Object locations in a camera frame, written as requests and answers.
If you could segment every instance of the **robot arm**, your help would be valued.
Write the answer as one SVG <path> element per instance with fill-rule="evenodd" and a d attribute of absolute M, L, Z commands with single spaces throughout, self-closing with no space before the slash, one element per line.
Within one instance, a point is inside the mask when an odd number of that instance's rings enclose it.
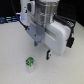
<path fill-rule="evenodd" d="M 59 0 L 27 1 L 27 33 L 36 43 L 45 43 L 57 55 L 62 55 L 66 46 L 74 41 L 72 29 L 74 24 L 57 16 Z"/>

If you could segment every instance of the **green object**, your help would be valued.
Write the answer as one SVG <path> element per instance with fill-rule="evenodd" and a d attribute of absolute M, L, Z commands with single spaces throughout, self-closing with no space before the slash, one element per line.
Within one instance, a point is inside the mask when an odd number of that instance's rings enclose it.
<path fill-rule="evenodd" d="M 32 66 L 34 64 L 34 59 L 32 57 L 29 57 L 27 59 L 27 64 L 28 64 L 28 66 Z"/>
<path fill-rule="evenodd" d="M 34 42 L 35 47 L 38 46 L 38 43 Z"/>

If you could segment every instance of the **cable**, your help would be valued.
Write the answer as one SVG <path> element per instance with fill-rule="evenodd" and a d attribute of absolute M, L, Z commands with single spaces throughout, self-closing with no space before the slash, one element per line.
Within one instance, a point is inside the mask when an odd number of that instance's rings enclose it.
<path fill-rule="evenodd" d="M 13 11 L 14 11 L 14 14 L 15 14 L 17 20 L 18 20 L 18 21 L 20 22 L 20 24 L 25 28 L 25 30 L 27 30 L 28 26 L 24 25 L 24 24 L 19 20 L 19 18 L 17 17 L 16 12 L 15 12 L 15 8 L 14 8 L 14 6 L 13 6 L 12 0 L 11 0 L 11 5 L 12 5 L 12 8 L 13 8 Z"/>

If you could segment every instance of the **white table surface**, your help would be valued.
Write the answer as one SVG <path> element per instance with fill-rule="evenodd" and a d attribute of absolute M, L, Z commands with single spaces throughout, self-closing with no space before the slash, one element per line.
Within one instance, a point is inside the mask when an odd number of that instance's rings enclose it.
<path fill-rule="evenodd" d="M 73 48 L 62 56 L 34 41 L 19 22 L 0 24 L 0 84 L 84 84 L 84 27 L 76 23 Z M 32 56 L 34 71 L 29 73 L 25 60 Z"/>

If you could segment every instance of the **screw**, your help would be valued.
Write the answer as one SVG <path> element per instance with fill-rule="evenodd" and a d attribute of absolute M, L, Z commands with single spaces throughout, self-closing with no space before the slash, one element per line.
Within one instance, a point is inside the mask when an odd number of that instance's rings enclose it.
<path fill-rule="evenodd" d="M 34 36 L 36 36 L 36 34 Z"/>
<path fill-rule="evenodd" d="M 30 30 L 30 29 L 28 28 L 28 30 Z"/>

